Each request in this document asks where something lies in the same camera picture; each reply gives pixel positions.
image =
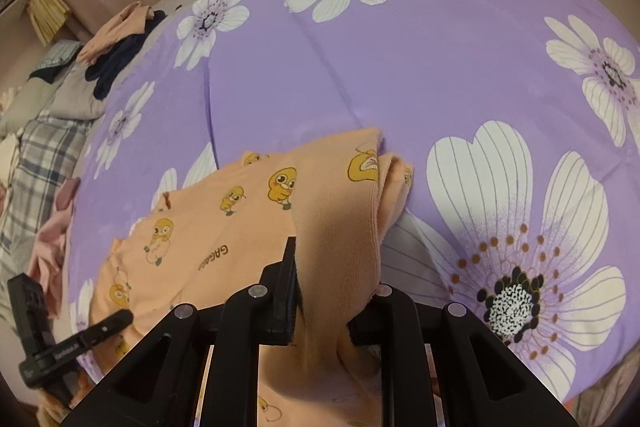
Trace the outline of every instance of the floral bedsheet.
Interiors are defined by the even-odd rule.
[[[162,191],[244,150],[377,126],[415,164],[384,280],[464,303],[569,399],[640,336],[639,52],[596,0],[199,0],[88,152],[74,324],[111,241]]]

